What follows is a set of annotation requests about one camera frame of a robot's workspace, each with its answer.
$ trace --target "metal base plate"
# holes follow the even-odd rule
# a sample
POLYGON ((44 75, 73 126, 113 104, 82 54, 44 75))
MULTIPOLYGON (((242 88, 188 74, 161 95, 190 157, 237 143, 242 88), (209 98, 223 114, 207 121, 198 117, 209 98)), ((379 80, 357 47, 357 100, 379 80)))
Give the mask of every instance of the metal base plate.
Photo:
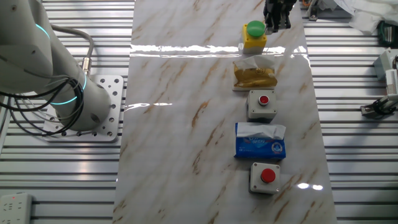
MULTIPOLYGON (((118 137, 124 82, 123 77, 119 75, 92 75, 90 78, 94 83, 104 87, 111 97, 112 107, 108 117, 102 124, 92 131, 78 132, 68 130, 62 134, 43 137, 43 139, 48 142, 113 142, 116 140, 118 137)), ((53 117, 48 116, 48 119, 55 119, 55 121, 57 121, 57 115, 55 114, 55 109, 53 107, 50 106, 47 113, 53 115, 53 117)), ((63 126, 60 123, 53 123, 50 121, 44 122, 45 130, 55 132, 62 127, 63 126)))

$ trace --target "tissue pack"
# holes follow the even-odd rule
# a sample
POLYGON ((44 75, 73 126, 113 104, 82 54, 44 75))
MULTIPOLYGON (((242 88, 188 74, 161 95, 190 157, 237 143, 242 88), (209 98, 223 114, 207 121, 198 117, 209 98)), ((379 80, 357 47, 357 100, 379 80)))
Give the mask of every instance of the tissue pack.
POLYGON ((282 125, 236 123, 235 157, 277 159, 286 157, 282 125))

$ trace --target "emergency button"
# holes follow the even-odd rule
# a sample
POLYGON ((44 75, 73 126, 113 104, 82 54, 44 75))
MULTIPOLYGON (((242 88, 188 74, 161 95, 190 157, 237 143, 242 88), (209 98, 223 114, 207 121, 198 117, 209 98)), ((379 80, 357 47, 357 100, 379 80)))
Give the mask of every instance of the emergency button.
POLYGON ((275 172, 272 169, 264 169, 261 172, 261 180, 265 183, 271 183, 275 180, 275 172))
POLYGON ((268 103, 269 103, 269 98, 268 98, 268 96, 266 96, 266 95, 260 96, 260 98, 259 98, 259 104, 260 104, 261 106, 267 106, 268 103))

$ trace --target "electrical outlet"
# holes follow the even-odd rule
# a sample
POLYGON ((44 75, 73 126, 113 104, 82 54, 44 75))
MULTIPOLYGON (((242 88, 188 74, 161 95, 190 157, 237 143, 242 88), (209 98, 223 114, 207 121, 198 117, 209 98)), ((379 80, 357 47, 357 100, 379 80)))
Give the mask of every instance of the electrical outlet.
POLYGON ((0 224, 29 224, 32 196, 26 193, 0 198, 0 224))

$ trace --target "marble surface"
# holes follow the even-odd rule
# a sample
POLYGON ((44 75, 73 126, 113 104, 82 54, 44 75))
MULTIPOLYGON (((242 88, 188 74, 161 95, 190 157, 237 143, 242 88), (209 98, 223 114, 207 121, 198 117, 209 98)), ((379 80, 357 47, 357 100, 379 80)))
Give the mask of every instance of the marble surface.
POLYGON ((243 24, 259 0, 138 0, 113 223, 336 223, 299 5, 268 36, 287 157, 281 191, 249 193, 234 124, 247 92, 231 90, 243 24))

